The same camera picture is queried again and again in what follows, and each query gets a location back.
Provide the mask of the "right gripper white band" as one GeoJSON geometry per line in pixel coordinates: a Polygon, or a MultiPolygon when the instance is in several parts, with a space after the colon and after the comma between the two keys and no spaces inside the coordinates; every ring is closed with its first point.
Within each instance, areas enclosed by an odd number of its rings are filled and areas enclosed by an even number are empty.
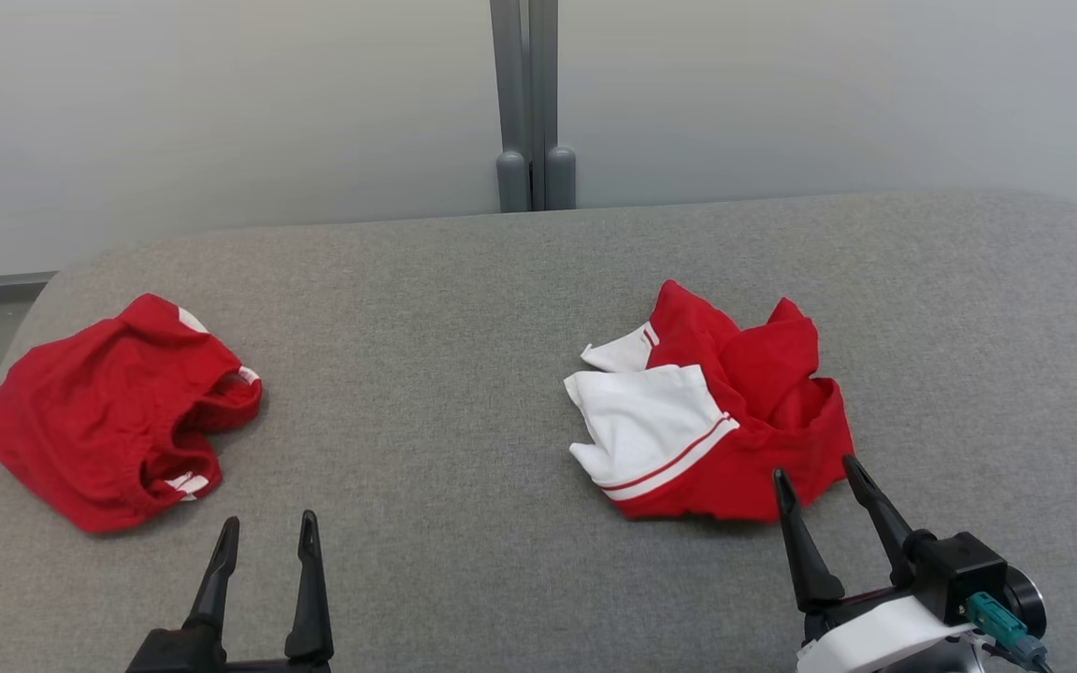
{"type": "MultiPolygon", "coordinates": [[[[889,558],[893,585],[911,585],[905,542],[913,532],[856,455],[842,457],[852,494],[870,515],[889,558]]],[[[845,600],[808,531],[785,469],[773,472],[783,546],[797,609],[805,613],[805,643],[796,673],[974,673],[973,626],[946,626],[917,597],[880,591],[845,600]]]]}

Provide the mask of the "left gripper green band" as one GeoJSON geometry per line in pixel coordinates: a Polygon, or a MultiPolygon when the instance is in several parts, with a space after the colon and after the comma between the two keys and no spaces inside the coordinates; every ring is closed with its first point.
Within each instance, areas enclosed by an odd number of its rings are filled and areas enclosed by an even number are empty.
{"type": "Polygon", "coordinates": [[[138,647],[125,673],[332,673],[332,618],[318,520],[302,515],[296,557],[300,578],[294,626],[286,635],[281,659],[230,661],[223,647],[228,581],[237,565],[240,520],[228,517],[198,585],[187,629],[154,629],[138,647]]]}

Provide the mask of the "red shirt with white stripes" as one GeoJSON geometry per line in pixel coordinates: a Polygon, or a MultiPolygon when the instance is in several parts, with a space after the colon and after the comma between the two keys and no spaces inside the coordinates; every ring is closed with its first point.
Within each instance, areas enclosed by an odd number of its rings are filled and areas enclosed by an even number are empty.
{"type": "Polygon", "coordinates": [[[815,324],[789,299],[742,328],[667,281],[645,323],[586,348],[586,369],[564,380],[590,437],[569,451],[629,520],[774,523],[775,469],[808,506],[854,452],[819,356],[815,324]]]}

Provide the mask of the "red shorts with white panels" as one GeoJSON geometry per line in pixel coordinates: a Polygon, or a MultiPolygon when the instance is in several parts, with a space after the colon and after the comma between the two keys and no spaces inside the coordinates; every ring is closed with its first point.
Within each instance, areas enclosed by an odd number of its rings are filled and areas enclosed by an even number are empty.
{"type": "Polygon", "coordinates": [[[264,384],[155,294],[27,351],[0,384],[0,464],[89,534],[149,523],[222,482],[210,436],[257,417],[264,384]]]}

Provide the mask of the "grey partition post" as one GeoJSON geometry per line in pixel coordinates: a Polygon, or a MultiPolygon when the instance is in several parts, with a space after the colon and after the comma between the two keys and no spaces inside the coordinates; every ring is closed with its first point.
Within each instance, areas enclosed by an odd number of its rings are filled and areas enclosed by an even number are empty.
{"type": "Polygon", "coordinates": [[[526,0],[529,44],[531,205],[576,208],[576,153],[561,145],[557,115],[557,0],[526,0]]]}
{"type": "Polygon", "coordinates": [[[501,148],[496,197],[503,213],[530,209],[529,129],[521,0],[490,0],[501,148]]]}

